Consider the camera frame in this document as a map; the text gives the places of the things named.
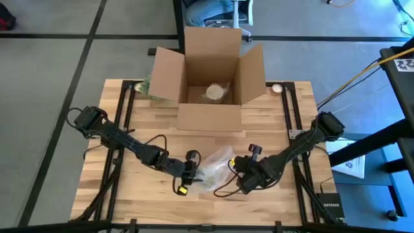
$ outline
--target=open cardboard box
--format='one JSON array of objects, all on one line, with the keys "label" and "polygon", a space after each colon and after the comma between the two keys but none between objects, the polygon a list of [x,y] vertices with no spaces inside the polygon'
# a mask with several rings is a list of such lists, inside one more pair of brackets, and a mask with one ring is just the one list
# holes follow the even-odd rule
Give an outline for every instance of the open cardboard box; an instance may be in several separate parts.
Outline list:
[{"label": "open cardboard box", "polygon": [[[177,128],[241,131],[241,106],[266,93],[263,49],[239,57],[241,30],[186,27],[186,55],[158,47],[149,94],[179,103]],[[223,104],[195,104],[212,83],[230,82]]]}]

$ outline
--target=chair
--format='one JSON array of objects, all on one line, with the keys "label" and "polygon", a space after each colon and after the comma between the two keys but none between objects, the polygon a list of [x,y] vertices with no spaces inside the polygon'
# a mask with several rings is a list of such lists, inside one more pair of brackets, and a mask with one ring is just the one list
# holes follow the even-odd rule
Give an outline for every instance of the chair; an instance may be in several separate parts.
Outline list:
[{"label": "chair", "polygon": [[[253,26],[253,0],[232,0],[234,11],[220,14],[204,20],[208,27],[232,27],[240,28],[239,24]],[[243,35],[247,36],[246,41],[252,41],[252,33],[240,28]]]}]

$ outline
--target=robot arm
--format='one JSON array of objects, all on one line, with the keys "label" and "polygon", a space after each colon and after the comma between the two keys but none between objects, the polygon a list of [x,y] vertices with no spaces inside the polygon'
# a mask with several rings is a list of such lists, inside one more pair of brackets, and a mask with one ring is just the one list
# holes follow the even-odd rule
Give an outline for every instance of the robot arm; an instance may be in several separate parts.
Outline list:
[{"label": "robot arm", "polygon": [[248,194],[252,190],[275,185],[281,179],[288,162],[303,152],[310,151],[320,142],[335,141],[343,134],[344,127],[334,115],[322,112],[312,122],[310,130],[299,134],[279,155],[271,155],[256,161],[261,148],[250,145],[249,150],[253,152],[251,157],[238,156],[234,160],[236,172],[243,174],[238,178],[237,186],[244,194]]},{"label": "robot arm", "polygon": [[74,128],[87,139],[100,136],[101,143],[110,149],[117,150],[125,147],[135,153],[142,164],[183,179],[191,179],[195,173],[196,164],[191,159],[195,157],[194,151],[189,151],[187,161],[168,158],[168,151],[154,145],[143,144],[126,132],[118,129],[110,120],[107,113],[97,107],[85,107],[76,117]]}]

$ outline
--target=clear plastic bag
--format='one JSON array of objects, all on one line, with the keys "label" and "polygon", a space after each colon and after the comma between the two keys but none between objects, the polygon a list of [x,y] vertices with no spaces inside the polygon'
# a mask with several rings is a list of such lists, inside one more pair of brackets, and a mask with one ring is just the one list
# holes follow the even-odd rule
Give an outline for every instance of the clear plastic bag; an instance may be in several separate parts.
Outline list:
[{"label": "clear plastic bag", "polygon": [[195,175],[195,178],[202,180],[202,182],[196,182],[193,185],[200,192],[212,192],[223,185],[230,174],[227,163],[234,157],[235,155],[231,146],[223,146],[211,154],[200,164]]},{"label": "clear plastic bag", "polygon": [[230,82],[226,83],[213,83],[211,84],[205,93],[200,95],[196,99],[196,104],[221,104],[226,98],[228,90],[230,88]]}]

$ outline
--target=red object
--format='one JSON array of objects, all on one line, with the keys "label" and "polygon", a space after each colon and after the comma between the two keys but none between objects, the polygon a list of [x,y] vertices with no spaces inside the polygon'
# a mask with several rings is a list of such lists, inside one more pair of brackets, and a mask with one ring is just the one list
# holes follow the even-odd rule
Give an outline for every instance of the red object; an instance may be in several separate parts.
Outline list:
[{"label": "red object", "polygon": [[16,23],[14,17],[5,5],[0,3],[0,30],[12,30]]}]

